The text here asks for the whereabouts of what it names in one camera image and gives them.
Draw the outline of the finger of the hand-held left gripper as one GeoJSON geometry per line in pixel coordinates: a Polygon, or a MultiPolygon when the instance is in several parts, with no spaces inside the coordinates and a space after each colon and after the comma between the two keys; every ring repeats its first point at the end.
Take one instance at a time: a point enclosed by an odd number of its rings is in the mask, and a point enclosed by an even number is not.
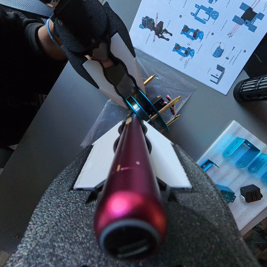
{"type": "Polygon", "coordinates": [[[136,58],[131,54],[123,39],[116,33],[111,38],[111,54],[124,63],[127,76],[144,92],[144,84],[136,58]]]}
{"type": "Polygon", "coordinates": [[[106,96],[114,100],[122,107],[129,109],[129,107],[123,101],[122,97],[116,93],[115,87],[106,79],[103,67],[99,61],[87,60],[83,63],[83,67],[98,85],[101,92],[103,92],[106,96]]]}

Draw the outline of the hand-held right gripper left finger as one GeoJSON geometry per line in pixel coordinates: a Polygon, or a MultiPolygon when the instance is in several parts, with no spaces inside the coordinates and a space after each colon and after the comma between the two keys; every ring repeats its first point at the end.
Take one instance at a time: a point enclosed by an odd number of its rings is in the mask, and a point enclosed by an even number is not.
{"type": "Polygon", "coordinates": [[[103,182],[109,173],[114,158],[114,143],[119,137],[118,129],[122,121],[93,143],[91,152],[74,184],[74,190],[92,190],[103,182]]]}

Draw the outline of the red electric screwdriver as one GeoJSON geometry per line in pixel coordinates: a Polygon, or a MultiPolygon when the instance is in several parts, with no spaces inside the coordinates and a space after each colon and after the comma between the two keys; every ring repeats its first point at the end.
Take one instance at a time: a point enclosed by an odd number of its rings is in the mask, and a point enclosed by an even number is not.
{"type": "Polygon", "coordinates": [[[121,260],[145,258],[165,239],[167,215],[136,114],[125,122],[94,230],[102,250],[121,260]]]}

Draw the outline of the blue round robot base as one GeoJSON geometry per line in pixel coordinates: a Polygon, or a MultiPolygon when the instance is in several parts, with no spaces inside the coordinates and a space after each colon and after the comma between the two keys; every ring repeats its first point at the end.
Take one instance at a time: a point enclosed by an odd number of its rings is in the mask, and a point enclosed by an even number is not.
{"type": "Polygon", "coordinates": [[[175,103],[181,96],[173,100],[167,95],[166,102],[161,96],[156,96],[149,100],[145,93],[138,89],[133,81],[125,75],[120,83],[120,92],[128,106],[139,116],[140,119],[148,122],[158,131],[169,132],[169,125],[174,122],[180,115],[175,115],[175,103]],[[174,116],[168,122],[162,117],[162,114],[169,110],[174,116]]]}

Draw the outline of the person's left forearm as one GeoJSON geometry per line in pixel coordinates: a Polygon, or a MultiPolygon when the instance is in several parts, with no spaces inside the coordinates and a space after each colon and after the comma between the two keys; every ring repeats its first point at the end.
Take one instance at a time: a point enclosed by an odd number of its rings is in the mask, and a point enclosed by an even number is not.
{"type": "MultiPolygon", "coordinates": [[[[22,22],[26,43],[33,52],[46,54],[48,57],[58,61],[67,59],[67,56],[61,48],[50,38],[46,24],[41,24],[33,19],[23,19],[22,22]]],[[[49,28],[59,45],[62,45],[62,41],[54,33],[54,23],[52,20],[49,22],[49,28]]]]}

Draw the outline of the grey desk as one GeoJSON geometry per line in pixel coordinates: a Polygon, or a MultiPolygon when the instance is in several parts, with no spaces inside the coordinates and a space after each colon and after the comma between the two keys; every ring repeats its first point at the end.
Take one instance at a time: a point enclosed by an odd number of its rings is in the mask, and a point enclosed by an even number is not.
{"type": "MultiPolygon", "coordinates": [[[[238,103],[227,95],[175,71],[196,87],[165,136],[194,161],[232,120],[266,144],[266,102],[238,103]]],[[[48,97],[1,173],[1,250],[13,253],[32,212],[55,177],[83,150],[80,146],[108,98],[67,63],[48,97]]]]}

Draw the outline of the blue wristband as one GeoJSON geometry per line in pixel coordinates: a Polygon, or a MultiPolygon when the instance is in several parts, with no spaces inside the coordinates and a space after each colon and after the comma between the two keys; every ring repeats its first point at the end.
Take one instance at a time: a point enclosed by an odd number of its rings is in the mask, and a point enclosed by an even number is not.
{"type": "Polygon", "coordinates": [[[53,42],[59,47],[61,48],[61,46],[59,45],[59,43],[57,42],[57,40],[54,38],[52,32],[50,31],[50,28],[49,28],[49,22],[51,21],[51,19],[47,19],[46,21],[46,28],[47,28],[47,31],[48,31],[48,34],[50,36],[50,38],[53,40],[53,42]]]}

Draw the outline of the grey mesh office chair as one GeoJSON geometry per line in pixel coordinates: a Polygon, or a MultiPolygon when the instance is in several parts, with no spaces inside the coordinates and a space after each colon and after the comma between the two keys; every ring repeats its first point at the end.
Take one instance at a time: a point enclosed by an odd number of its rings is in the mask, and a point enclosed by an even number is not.
{"type": "Polygon", "coordinates": [[[1,0],[0,4],[42,18],[49,18],[53,14],[53,10],[39,0],[1,0]]]}

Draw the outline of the clear plastic bag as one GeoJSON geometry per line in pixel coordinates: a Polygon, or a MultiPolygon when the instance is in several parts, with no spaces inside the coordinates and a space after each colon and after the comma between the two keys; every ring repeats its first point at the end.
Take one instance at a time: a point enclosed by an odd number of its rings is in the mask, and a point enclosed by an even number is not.
{"type": "MultiPolygon", "coordinates": [[[[195,90],[195,86],[187,82],[177,70],[144,53],[142,50],[136,48],[135,54],[143,81],[155,75],[153,80],[145,86],[148,99],[152,100],[159,95],[165,99],[169,95],[173,100],[181,96],[175,104],[175,115],[178,115],[181,107],[195,90]]],[[[118,122],[125,120],[130,112],[130,110],[123,108],[115,101],[108,100],[81,143],[81,147],[86,148],[88,145],[94,143],[118,122]]]]}

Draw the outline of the white foam sheet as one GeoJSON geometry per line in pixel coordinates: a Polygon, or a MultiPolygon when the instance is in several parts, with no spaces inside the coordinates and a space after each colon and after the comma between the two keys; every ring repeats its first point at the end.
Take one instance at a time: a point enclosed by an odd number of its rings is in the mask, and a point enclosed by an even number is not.
{"type": "Polygon", "coordinates": [[[261,180],[266,172],[266,165],[255,174],[248,171],[250,165],[259,157],[257,155],[246,167],[236,166],[237,160],[249,150],[248,146],[242,144],[230,157],[224,157],[223,151],[236,138],[247,139],[252,145],[260,150],[260,154],[266,154],[266,142],[262,142],[248,130],[243,128],[238,122],[232,121],[225,131],[216,139],[208,150],[200,157],[198,164],[201,165],[205,160],[210,159],[219,167],[212,165],[206,173],[215,184],[229,187],[235,192],[236,199],[229,204],[229,208],[235,218],[241,235],[247,233],[256,224],[266,217],[266,183],[261,180]],[[240,198],[240,188],[254,184],[260,188],[263,198],[259,201],[247,203],[240,198]]]}

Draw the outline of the printed assembly instruction sheet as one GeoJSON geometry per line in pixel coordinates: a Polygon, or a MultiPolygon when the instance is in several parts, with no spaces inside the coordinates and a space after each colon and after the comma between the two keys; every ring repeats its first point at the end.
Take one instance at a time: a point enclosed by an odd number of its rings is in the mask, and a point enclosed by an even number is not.
{"type": "Polygon", "coordinates": [[[266,34],[266,1],[143,0],[134,47],[226,95],[266,34]]]}

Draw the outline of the person's black upper body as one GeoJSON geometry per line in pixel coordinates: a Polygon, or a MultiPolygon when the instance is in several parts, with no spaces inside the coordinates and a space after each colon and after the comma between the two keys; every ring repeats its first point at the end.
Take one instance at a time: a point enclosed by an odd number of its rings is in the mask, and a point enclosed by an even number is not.
{"type": "Polygon", "coordinates": [[[20,142],[36,114],[35,94],[47,95],[65,67],[65,54],[49,34],[49,56],[39,40],[46,26],[36,16],[1,5],[1,147],[20,142]]]}

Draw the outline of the black servo motor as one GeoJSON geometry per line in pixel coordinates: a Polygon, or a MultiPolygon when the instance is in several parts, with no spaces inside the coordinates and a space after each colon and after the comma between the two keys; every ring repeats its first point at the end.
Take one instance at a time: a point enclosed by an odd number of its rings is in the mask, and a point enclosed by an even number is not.
{"type": "Polygon", "coordinates": [[[259,201],[263,197],[260,188],[254,184],[241,187],[240,193],[247,203],[259,201]]]}

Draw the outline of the bag of dark hardware parts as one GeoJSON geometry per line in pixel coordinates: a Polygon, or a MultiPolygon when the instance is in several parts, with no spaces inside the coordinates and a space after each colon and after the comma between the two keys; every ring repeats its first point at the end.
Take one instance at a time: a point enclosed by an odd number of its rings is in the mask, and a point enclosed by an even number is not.
{"type": "Polygon", "coordinates": [[[267,218],[263,219],[251,230],[249,230],[243,239],[250,250],[255,255],[259,264],[267,266],[267,218]]]}

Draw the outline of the black flat case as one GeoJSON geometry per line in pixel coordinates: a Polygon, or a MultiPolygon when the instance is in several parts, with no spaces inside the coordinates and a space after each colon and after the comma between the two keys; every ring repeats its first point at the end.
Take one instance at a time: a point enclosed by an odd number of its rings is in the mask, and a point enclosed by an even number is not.
{"type": "Polygon", "coordinates": [[[250,78],[267,74],[267,48],[256,48],[244,66],[244,70],[250,78]]]}

